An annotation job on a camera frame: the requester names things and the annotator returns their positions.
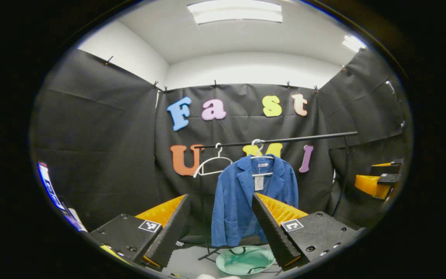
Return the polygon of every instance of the white hanger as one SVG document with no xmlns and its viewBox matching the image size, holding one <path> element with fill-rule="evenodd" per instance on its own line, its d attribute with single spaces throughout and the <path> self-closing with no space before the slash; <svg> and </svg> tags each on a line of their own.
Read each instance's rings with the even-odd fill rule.
<svg viewBox="0 0 446 279">
<path fill-rule="evenodd" d="M 255 145 L 256 142 L 260 143 L 261 146 L 259 147 L 259 149 L 257 150 L 257 156 L 252 156 L 251 159 L 256 159 L 256 158 L 268 158 L 268 159 L 274 159 L 274 157 L 271 156 L 259 156 L 259 152 L 262 150 L 262 148 L 264 147 L 264 141 L 262 139 L 255 139 L 252 141 L 251 145 Z M 258 173 L 258 174 L 253 174 L 252 176 L 264 176 L 264 175 L 270 175 L 273 174 L 272 172 L 267 172 L 267 173 Z"/>
<path fill-rule="evenodd" d="M 218 148 L 218 145 L 221 145 L 221 143 L 216 143 L 216 146 L 215 146 L 215 147 Z M 208 174 L 220 173 L 220 172 L 223 171 L 223 170 L 219 170 L 219 171 L 214 171 L 214 172 L 204 173 L 204 164 L 207 163 L 207 162 L 209 162 L 209 161 L 211 161 L 211 160 L 215 160 L 215 159 L 226 159 L 226 160 L 230 161 L 230 164 L 232 164 L 232 163 L 233 163 L 232 160 L 230 160 L 230 159 L 228 159 L 228 158 L 226 158 L 226 157 L 220 157 L 220 153 L 221 153 L 222 150 L 223 150 L 223 148 L 220 148 L 220 150 L 218 151 L 218 157 L 213 157 L 213 158 L 211 158 L 211 159 L 207 159 L 206 161 L 202 162 L 202 163 L 200 164 L 200 166 L 197 168 L 197 170 L 195 171 L 193 177 L 195 178 L 197 175 L 202 175 L 202 176 L 204 176 L 204 175 L 208 175 Z"/>
</svg>

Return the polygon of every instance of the denim blazer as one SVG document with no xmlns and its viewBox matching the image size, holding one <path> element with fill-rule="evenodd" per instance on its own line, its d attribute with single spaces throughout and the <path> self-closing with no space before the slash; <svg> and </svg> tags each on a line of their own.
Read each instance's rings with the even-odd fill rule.
<svg viewBox="0 0 446 279">
<path fill-rule="evenodd" d="M 266 156 L 273 156 L 274 159 L 251 159 L 249 155 L 220 173 L 211 222 L 212 246 L 238 246 L 242 238 L 251 235 L 258 235 L 267 242 L 251 207 L 254 192 L 298 208 L 297 179 L 292 166 L 272 154 Z M 267 172 L 273 174 L 265 176 L 262 190 L 255 191 L 252 175 Z"/>
</svg>

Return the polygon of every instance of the fluorescent light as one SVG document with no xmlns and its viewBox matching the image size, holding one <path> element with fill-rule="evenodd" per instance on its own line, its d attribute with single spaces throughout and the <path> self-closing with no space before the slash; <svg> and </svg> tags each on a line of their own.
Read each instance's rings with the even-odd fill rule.
<svg viewBox="0 0 446 279">
<path fill-rule="evenodd" d="M 280 5 L 258 0 L 209 0 L 187 8 L 198 24 L 236 19 L 282 21 Z"/>
<path fill-rule="evenodd" d="M 359 51 L 359 49 L 366 48 L 366 45 L 354 36 L 345 35 L 344 39 L 345 41 L 343 41 L 342 44 L 356 53 Z"/>
</svg>

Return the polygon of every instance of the price tag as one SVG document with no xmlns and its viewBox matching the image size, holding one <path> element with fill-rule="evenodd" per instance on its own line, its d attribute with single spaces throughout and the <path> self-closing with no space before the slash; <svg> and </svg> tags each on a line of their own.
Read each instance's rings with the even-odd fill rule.
<svg viewBox="0 0 446 279">
<path fill-rule="evenodd" d="M 264 176 L 256 176 L 254 178 L 254 190 L 260 191 L 264 189 Z"/>
</svg>

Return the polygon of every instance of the black clothing rack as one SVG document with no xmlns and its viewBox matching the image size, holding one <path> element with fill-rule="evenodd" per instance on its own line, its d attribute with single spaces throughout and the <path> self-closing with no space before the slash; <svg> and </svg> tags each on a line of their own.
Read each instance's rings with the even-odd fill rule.
<svg viewBox="0 0 446 279">
<path fill-rule="evenodd" d="M 317 136 L 302 136 L 300 138 L 282 138 L 282 139 L 271 139 L 268 141 L 262 140 L 262 139 L 255 139 L 255 144 L 263 144 L 263 143 L 292 143 L 294 141 L 306 141 L 306 140 L 323 140 L 326 138 L 341 138 L 343 137 L 343 139 L 345 140 L 345 174 L 343 177 L 343 181 L 342 181 L 342 188 L 340 190 L 340 195 L 338 196 L 338 200 L 336 201 L 336 205 L 335 208 L 333 209 L 333 212 L 331 213 L 331 216 L 335 215 L 336 209 L 338 208 L 338 205 L 340 203 L 340 199 L 342 198 L 342 194 L 343 191 L 345 190 L 345 186 L 347 184 L 347 173 L 348 173 L 348 155 L 349 155 L 349 151 L 348 151 L 348 140 L 347 138 L 349 136 L 355 136 L 357 135 L 358 132 L 346 132 L 346 133 L 338 133 L 338 134 L 320 134 Z M 251 145 L 253 144 L 254 141 L 250 141 L 250 142 L 246 142 L 246 143 L 223 143 L 223 144 L 219 144 L 218 148 L 223 147 L 223 146 L 245 146 L 245 145 Z M 216 145 L 200 145 L 200 146 L 195 146 L 194 148 L 216 148 Z M 203 221 L 203 226 L 206 229 L 206 219 L 205 219 L 205 212 L 204 212 L 204 201 L 203 198 L 201 198 L 201 209 L 202 209 L 202 221 Z M 208 243 L 208 234 L 207 231 L 205 230 L 205 237 L 206 237 L 206 248 L 208 250 L 208 255 L 210 255 L 211 253 L 209 252 L 209 243 Z"/>
</svg>

